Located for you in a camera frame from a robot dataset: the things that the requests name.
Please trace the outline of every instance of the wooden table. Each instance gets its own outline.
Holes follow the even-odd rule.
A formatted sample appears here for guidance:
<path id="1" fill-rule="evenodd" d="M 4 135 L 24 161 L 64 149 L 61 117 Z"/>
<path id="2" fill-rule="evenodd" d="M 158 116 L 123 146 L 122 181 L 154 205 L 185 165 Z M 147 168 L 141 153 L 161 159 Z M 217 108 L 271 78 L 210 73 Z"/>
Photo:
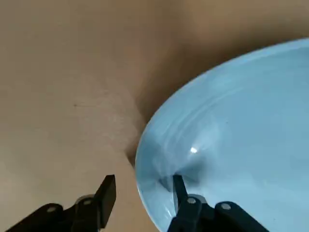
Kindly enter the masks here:
<path id="1" fill-rule="evenodd" d="M 115 174 L 106 231 L 156 231 L 131 165 L 146 122 L 214 65 L 308 36 L 309 2 L 3 0 L 0 31 L 0 230 Z"/>

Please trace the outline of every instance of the plate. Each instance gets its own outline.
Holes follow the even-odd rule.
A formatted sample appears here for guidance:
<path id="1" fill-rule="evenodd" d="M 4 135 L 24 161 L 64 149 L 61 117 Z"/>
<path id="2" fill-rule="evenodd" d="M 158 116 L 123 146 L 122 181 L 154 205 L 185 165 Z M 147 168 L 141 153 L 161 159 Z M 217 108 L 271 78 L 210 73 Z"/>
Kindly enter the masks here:
<path id="1" fill-rule="evenodd" d="M 175 216 L 175 173 L 212 207 L 232 201 L 271 232 L 307 232 L 309 39 L 219 65 L 158 109 L 139 143 L 136 179 L 162 232 Z"/>

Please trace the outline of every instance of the light blue plate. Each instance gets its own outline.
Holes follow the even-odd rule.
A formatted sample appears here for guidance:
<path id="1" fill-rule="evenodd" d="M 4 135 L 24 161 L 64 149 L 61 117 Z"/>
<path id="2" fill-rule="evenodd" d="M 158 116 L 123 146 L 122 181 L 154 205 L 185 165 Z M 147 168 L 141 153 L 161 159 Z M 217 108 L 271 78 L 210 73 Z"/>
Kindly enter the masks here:
<path id="1" fill-rule="evenodd" d="M 157 228 L 175 216 L 171 176 L 210 206 L 233 201 L 271 232 L 309 231 L 309 39 L 233 59 L 170 97 L 137 151 Z"/>

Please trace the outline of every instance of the screw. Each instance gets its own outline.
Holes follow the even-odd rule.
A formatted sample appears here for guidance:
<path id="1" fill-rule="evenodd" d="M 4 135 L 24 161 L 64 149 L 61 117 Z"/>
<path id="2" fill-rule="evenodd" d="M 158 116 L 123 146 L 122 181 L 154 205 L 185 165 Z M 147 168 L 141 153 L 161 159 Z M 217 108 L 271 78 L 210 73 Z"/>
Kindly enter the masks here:
<path id="1" fill-rule="evenodd" d="M 84 205 L 88 205 L 88 204 L 91 204 L 91 200 L 84 201 Z"/>
<path id="2" fill-rule="evenodd" d="M 221 204 L 221 207 L 222 207 L 223 209 L 225 209 L 225 210 L 230 210 L 230 209 L 231 209 L 231 206 L 230 206 L 229 204 L 227 204 L 227 203 L 222 203 L 222 204 Z"/>
<path id="3" fill-rule="evenodd" d="M 187 202 L 188 202 L 189 204 L 195 204 L 196 200 L 195 200 L 194 198 L 192 198 L 192 197 L 189 197 L 188 200 L 187 200 Z"/>
<path id="4" fill-rule="evenodd" d="M 47 212 L 48 212 L 48 213 L 51 213 L 51 212 L 54 212 L 55 210 L 56 210 L 56 207 L 50 206 L 50 207 L 47 209 Z"/>

